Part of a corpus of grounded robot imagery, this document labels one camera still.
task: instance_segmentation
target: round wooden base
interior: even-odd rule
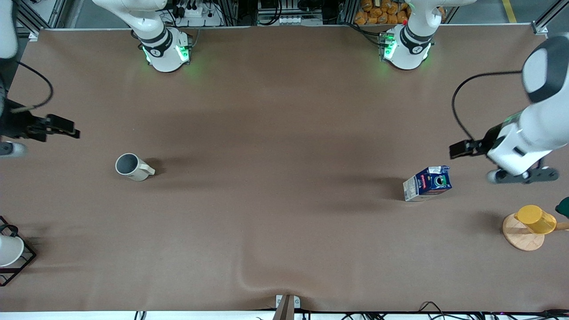
[[[502,222],[502,233],[511,245],[523,251],[537,250],[545,240],[544,235],[529,231],[523,223],[514,218],[514,214],[507,216]]]

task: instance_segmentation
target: black wire rack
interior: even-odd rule
[[[0,216],[0,220],[0,224],[8,224],[4,217]],[[10,234],[10,230],[6,229],[0,233],[7,236]],[[24,241],[24,251],[22,252],[22,255],[20,255],[20,258],[8,266],[0,266],[0,286],[6,286],[36,257],[34,250],[30,248],[24,239],[22,240]]]

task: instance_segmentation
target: wooden stand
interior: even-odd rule
[[[523,251],[533,251],[539,249],[543,245],[545,235],[536,235],[532,233],[525,224],[519,222],[514,218],[515,214],[511,214],[502,222],[502,233],[504,238],[516,247]],[[569,222],[558,223],[555,231],[568,230]]]

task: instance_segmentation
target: milk carton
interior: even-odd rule
[[[403,182],[405,201],[429,200],[452,188],[448,169],[448,166],[428,167]]]

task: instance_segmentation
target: green object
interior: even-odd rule
[[[142,51],[144,51],[144,55],[146,56],[146,61],[148,61],[148,63],[151,63],[150,57],[148,56],[148,52],[146,51],[146,48],[142,47]]]
[[[555,210],[566,216],[567,218],[569,218],[569,196],[566,197],[565,199],[561,200],[561,202],[559,203],[559,205],[557,205],[555,207]]]
[[[397,47],[397,41],[392,40],[391,43],[385,48],[384,57],[386,59],[391,59],[391,57],[393,57],[393,52],[395,51],[396,47]]]
[[[182,61],[188,61],[189,57],[188,57],[188,47],[180,47],[180,46],[176,46],[176,51],[178,52],[178,55],[180,56],[180,59]]]

